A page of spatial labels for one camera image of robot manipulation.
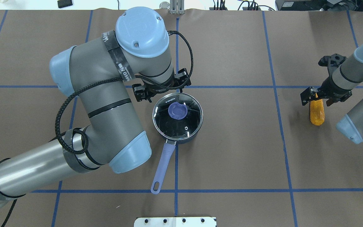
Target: handle hole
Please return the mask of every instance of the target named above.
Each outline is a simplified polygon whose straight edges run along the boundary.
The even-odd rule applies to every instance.
[[[159,189],[159,181],[155,182],[154,184],[154,191],[157,191]]]

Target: white label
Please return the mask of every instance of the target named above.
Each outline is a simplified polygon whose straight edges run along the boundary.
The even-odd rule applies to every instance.
[[[282,5],[282,7],[291,7],[294,4],[294,2],[286,2]]]

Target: pot handle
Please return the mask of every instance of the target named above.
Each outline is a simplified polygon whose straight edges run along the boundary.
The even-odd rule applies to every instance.
[[[166,174],[167,165],[169,165],[170,157],[175,150],[176,145],[165,143],[163,145],[162,155],[160,156],[159,165],[155,173],[154,181],[152,182],[151,192],[153,194],[159,194],[162,188],[164,175]]]

